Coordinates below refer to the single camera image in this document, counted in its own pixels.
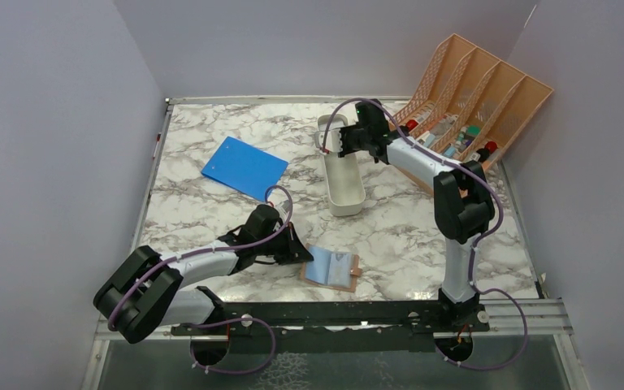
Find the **tan leather card holder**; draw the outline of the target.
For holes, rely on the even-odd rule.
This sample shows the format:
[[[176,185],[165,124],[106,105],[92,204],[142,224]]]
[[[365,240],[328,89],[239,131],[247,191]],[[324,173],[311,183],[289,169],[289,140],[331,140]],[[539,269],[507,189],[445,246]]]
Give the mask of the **tan leather card holder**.
[[[351,252],[333,251],[315,245],[305,247],[312,255],[300,271],[300,280],[320,288],[354,293],[362,275],[360,257]]]

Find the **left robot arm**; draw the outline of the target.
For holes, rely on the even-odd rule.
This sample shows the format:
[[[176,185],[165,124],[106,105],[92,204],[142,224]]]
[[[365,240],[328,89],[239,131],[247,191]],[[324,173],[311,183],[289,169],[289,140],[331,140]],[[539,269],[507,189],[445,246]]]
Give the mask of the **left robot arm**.
[[[208,245],[174,254],[137,247],[97,291],[93,306],[108,328],[130,344],[168,325],[190,325],[210,334],[227,315],[223,301],[201,281],[235,275],[263,257],[274,265],[313,260],[290,218],[266,204]]]

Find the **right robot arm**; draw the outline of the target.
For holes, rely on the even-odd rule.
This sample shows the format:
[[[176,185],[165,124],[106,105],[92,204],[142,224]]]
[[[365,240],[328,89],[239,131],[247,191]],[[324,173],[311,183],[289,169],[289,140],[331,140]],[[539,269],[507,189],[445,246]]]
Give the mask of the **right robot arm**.
[[[480,310],[475,288],[476,246],[495,216],[493,192],[478,162],[457,162],[409,137],[377,99],[356,97],[357,122],[342,127],[326,153],[343,158],[368,153],[427,184],[433,192],[434,219],[446,243],[446,268],[438,292],[438,324],[457,330]]]

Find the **white oblong plastic tray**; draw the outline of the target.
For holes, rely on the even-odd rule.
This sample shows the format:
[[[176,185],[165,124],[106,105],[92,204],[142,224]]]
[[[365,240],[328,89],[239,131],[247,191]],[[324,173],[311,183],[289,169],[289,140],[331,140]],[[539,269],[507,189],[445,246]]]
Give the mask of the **white oblong plastic tray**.
[[[366,192],[355,154],[340,157],[340,129],[348,125],[344,115],[323,115],[317,119],[318,131],[314,143],[321,146],[327,125],[327,154],[322,156],[323,174],[327,186],[327,204],[330,213],[336,217],[356,215],[362,210]]]

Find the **blue folder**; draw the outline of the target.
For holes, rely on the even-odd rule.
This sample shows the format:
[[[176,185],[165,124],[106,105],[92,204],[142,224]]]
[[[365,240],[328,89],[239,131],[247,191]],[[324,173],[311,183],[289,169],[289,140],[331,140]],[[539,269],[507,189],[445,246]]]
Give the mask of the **blue folder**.
[[[227,136],[201,174],[231,189],[264,202],[266,191],[288,167],[288,162],[235,137]]]

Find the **green cap bottle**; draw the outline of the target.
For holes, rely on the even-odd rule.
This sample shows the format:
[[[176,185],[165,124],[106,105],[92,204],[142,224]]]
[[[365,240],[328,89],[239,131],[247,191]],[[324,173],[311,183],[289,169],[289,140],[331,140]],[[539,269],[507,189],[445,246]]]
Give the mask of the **green cap bottle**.
[[[480,133],[481,128],[475,125],[463,126],[460,130],[459,140],[474,140]]]

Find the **orange desk organizer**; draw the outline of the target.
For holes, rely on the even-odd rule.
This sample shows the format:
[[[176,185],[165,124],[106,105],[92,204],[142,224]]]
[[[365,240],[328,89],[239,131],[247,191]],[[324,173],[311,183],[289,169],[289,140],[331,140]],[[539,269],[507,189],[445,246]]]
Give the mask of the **orange desk organizer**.
[[[409,134],[437,153],[459,161],[482,156],[489,171],[553,94],[553,88],[505,60],[453,34],[435,49],[412,98],[395,115]],[[463,126],[481,128],[474,140],[459,140]],[[488,141],[498,150],[484,153]]]

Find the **red cap bottle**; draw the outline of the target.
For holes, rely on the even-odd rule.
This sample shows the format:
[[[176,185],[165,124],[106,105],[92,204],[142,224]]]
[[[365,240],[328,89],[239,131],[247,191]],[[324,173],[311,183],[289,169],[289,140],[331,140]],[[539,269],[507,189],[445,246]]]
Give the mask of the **red cap bottle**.
[[[483,147],[484,153],[489,157],[498,150],[498,144],[495,141],[488,141]]]

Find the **black mounting rail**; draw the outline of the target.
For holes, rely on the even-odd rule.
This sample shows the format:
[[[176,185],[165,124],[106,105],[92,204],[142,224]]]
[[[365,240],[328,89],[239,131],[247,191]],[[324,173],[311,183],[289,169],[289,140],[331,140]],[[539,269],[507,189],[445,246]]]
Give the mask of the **black mounting rail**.
[[[161,326],[172,326],[179,335],[224,335],[231,342],[262,344],[274,332],[278,340],[295,333],[314,331],[337,335],[358,333],[362,327],[389,327],[410,333],[485,332],[481,319],[484,305],[446,301],[329,301],[329,302],[241,302],[223,303],[189,299],[174,300],[163,315]]]

